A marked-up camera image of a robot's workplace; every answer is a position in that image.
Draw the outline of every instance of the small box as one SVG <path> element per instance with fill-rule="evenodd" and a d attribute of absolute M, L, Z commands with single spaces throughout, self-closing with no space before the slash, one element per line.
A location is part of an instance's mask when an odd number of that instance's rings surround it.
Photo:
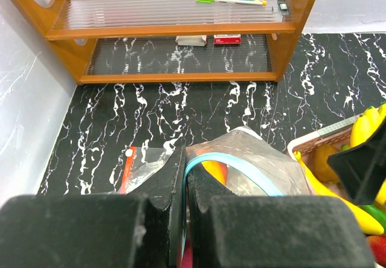
<path fill-rule="evenodd" d="M 176 43 L 178 46 L 205 46 L 207 35 L 204 36 L 177 36 Z"/>
<path fill-rule="evenodd" d="M 215 34 L 215 45 L 239 45 L 241 43 L 240 34 Z"/>

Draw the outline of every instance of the marker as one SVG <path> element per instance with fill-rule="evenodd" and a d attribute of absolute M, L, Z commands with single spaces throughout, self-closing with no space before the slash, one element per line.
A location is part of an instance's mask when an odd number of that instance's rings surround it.
<path fill-rule="evenodd" d="M 197 2 L 205 2 L 210 4 L 212 2 L 225 2 L 227 4 L 248 4 L 248 5 L 267 5 L 267 1 L 263 0 L 195 0 Z"/>

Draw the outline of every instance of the marble surface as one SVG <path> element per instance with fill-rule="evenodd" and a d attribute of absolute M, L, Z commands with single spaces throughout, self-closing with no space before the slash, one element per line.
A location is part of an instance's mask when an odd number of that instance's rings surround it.
<path fill-rule="evenodd" d="M 172 149 L 240 125 L 285 152 L 290 140 L 386 101 L 385 52 L 384 34 L 304 34 L 278 84 L 80 86 L 39 193 L 117 191 L 129 146 Z"/>

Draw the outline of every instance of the light blue strip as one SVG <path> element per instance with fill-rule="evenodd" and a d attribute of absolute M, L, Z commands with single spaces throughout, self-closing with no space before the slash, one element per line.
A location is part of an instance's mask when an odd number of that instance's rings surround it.
<path fill-rule="evenodd" d="M 210 152 L 210 153 L 205 153 L 203 155 L 199 155 L 195 157 L 188 163 L 188 166 L 185 169 L 185 173 L 183 177 L 182 255 L 185 249 L 185 241 L 186 241 L 186 184 L 188 180 L 188 174 L 192 170 L 192 168 L 194 168 L 197 164 L 200 164 L 203 161 L 217 161 L 237 169 L 247 178 L 252 180 L 257 186 L 259 186 L 268 196 L 283 195 L 283 193 L 272 183 L 272 181 L 268 177 L 266 177 L 260 171 L 260 169 L 258 169 L 256 166 L 254 166 L 248 161 L 237 158 L 233 155 L 228 155 L 226 153 L 220 153 L 220 152 Z"/>

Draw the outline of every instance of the bunch of bananas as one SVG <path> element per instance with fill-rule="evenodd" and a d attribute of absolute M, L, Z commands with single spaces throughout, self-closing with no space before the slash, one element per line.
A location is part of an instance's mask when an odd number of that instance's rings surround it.
<path fill-rule="evenodd" d="M 361 115 L 354 123 L 351 137 L 350 146 L 345 145 L 342 150 L 347 150 L 351 147 L 362 144 L 371 137 L 371 135 L 381 125 L 383 120 L 386 118 L 386 103 L 383 103 L 378 109 L 375 107 L 368 108 L 363 115 Z M 378 209 L 374 205 L 367 206 L 355 206 L 352 203 L 346 201 L 340 196 L 333 193 L 330 189 L 324 186 L 319 180 L 313 175 L 310 169 L 302 160 L 300 152 L 294 153 L 295 158 L 306 170 L 306 177 L 308 182 L 311 184 L 315 192 L 319 196 L 331 196 L 341 199 L 353 212 L 359 226 L 363 233 L 370 235 L 382 235 L 386 230 L 386 213 L 381 209 Z M 381 189 L 375 199 L 376 205 L 379 204 L 384 206 L 386 203 L 386 181 L 382 184 Z"/>

